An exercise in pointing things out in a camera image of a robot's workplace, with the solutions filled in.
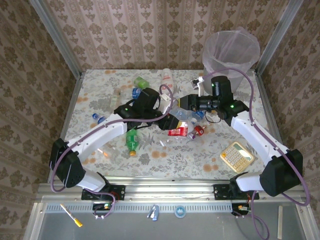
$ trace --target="green plastic bottle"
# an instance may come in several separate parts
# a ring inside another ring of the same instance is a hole
[[[133,80],[133,84],[137,88],[145,89],[149,87],[149,82],[147,80],[144,80],[142,77],[138,76],[135,80]]]
[[[130,151],[129,152],[130,156],[135,156],[137,154],[136,149],[139,145],[136,129],[131,129],[126,133],[125,144]]]

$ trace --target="clear plastic bin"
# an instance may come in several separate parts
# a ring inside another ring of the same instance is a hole
[[[236,68],[247,72],[259,60],[260,46],[255,36],[243,27],[236,30],[219,31],[212,34],[205,42],[202,62],[204,75],[223,68]],[[204,79],[204,90],[212,95],[211,79],[216,76],[227,76],[231,90],[236,92],[243,75],[234,70],[224,70]]]

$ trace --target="white bottle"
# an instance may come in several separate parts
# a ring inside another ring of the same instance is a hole
[[[171,70],[169,68],[163,69],[161,77],[162,77],[161,84],[167,85],[171,90],[171,92],[174,93],[174,79],[172,78]],[[164,86],[162,87],[162,93],[167,94],[168,96],[170,95],[169,91]]]

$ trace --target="wall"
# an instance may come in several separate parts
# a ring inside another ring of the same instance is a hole
[[[320,2],[305,0],[262,74],[281,138],[304,157],[320,227]]]
[[[261,53],[288,0],[46,0],[86,69],[203,69],[205,40],[242,26]]]
[[[22,239],[75,84],[28,1],[0,1],[0,239]]]

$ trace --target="green can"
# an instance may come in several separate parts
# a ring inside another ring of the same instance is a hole
[[[133,84],[137,88],[145,89],[150,86],[149,82],[147,80],[144,80],[142,77],[138,76],[135,80],[133,80]]]

